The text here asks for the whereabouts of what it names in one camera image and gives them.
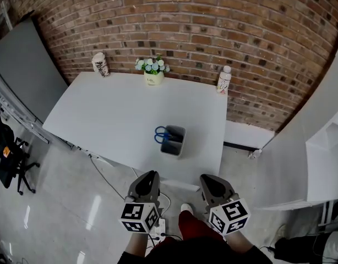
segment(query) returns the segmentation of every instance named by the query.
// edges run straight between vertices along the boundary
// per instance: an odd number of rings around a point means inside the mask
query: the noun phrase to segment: cable
[[[134,172],[135,176],[138,178],[138,175],[137,175],[135,169],[133,167],[131,167],[131,169]],[[160,214],[160,217],[162,217],[164,215],[164,213],[167,212],[167,210],[169,209],[169,207],[171,205],[171,200],[169,199],[169,197],[166,194],[163,194],[162,192],[161,192],[161,195],[163,195],[164,197],[166,197],[168,199],[169,205],[162,211],[162,213]]]
[[[169,199],[169,197],[166,195],[166,194],[163,194],[163,193],[161,193],[164,197],[166,197],[167,199],[168,199],[168,202],[169,202],[169,205],[167,206],[167,208],[166,209],[164,209],[163,211],[162,211],[162,214],[160,214],[160,216],[162,217],[163,215],[164,215],[164,213],[165,212],[167,212],[167,210],[169,209],[169,207],[170,207],[170,205],[171,205],[171,200]]]
[[[91,159],[91,162],[92,162],[93,166],[97,169],[97,171],[99,172],[99,174],[101,174],[101,176],[103,177],[104,181],[107,182],[107,184],[108,184],[110,187],[112,187],[112,189],[118,194],[119,197],[121,197],[121,199],[122,199],[123,201],[125,201],[125,199],[122,197],[122,195],[119,194],[119,192],[113,187],[112,184],[110,184],[110,183],[108,182],[108,180],[103,176],[103,174],[102,174],[102,173],[99,171],[99,169],[96,167],[96,165],[95,165],[94,162],[93,162],[92,156],[90,156],[90,159]]]
[[[24,264],[24,260],[26,261],[27,264],[29,264],[28,261],[23,257],[21,259],[21,262],[16,262],[16,264]]]
[[[338,221],[334,221],[334,222],[330,222],[330,223],[325,223],[319,226],[327,226],[327,225],[331,225],[331,224],[338,224]]]
[[[153,247],[155,247],[156,245],[154,244],[154,241],[153,241],[153,238],[152,238],[152,236],[151,236],[150,234],[148,234],[148,236],[149,236],[149,238],[150,238],[150,239],[151,239],[151,241],[152,241]]]
[[[166,237],[177,237],[177,238],[179,238],[181,241],[182,241],[182,238],[180,238],[178,235],[169,235],[169,234],[165,234],[165,236]]]
[[[275,248],[271,247],[271,246],[261,246],[259,248],[259,250],[261,250],[262,248],[267,248],[267,250],[270,252],[270,253],[275,253]]]
[[[318,238],[319,235],[320,235],[320,234],[318,234],[318,235],[316,236],[316,238],[314,239],[314,242],[313,242],[313,246],[312,246],[312,252],[313,252],[313,254],[314,254],[314,255],[317,255],[317,256],[321,256],[323,259],[332,259],[332,260],[335,261],[335,262],[324,262],[324,263],[338,263],[338,260],[337,260],[337,259],[334,259],[334,258],[331,258],[331,257],[325,257],[325,256],[323,256],[323,255],[320,255],[320,254],[317,254],[316,252],[314,252],[314,245],[316,244],[316,241],[317,241],[317,238]]]
[[[135,176],[138,178],[138,175],[133,167],[131,167],[132,171],[134,172]]]

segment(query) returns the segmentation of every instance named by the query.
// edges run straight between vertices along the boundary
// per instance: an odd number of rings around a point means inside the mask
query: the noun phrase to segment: red pants
[[[209,237],[216,240],[224,241],[223,237],[217,232],[209,228],[203,221],[198,220],[189,211],[185,210],[179,215],[179,229],[183,240],[189,240],[200,237]],[[164,241],[157,244],[155,247],[170,244],[176,240],[171,236],[166,237]]]

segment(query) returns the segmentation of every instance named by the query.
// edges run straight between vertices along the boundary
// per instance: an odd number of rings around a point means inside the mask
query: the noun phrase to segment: power strip
[[[166,235],[166,222],[164,218],[160,218],[158,226],[154,226],[150,232],[150,236],[153,238],[154,244],[157,245],[159,242],[165,240]]]

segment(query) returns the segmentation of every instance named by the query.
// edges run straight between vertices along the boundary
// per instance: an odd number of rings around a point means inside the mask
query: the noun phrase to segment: scissors
[[[164,132],[158,132],[158,129],[164,129]],[[164,142],[166,142],[167,140],[173,138],[173,136],[167,131],[167,129],[164,126],[158,126],[154,132],[156,133],[154,135],[154,140],[158,143],[158,144],[164,144]]]

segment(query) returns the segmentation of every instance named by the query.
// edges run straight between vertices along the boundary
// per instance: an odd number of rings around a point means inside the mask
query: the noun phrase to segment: white table
[[[82,72],[43,128],[109,160],[199,185],[201,174],[219,173],[226,109],[227,96],[212,85],[165,78],[148,86],[142,75]],[[186,129],[179,159],[160,152],[154,141],[160,125]]]

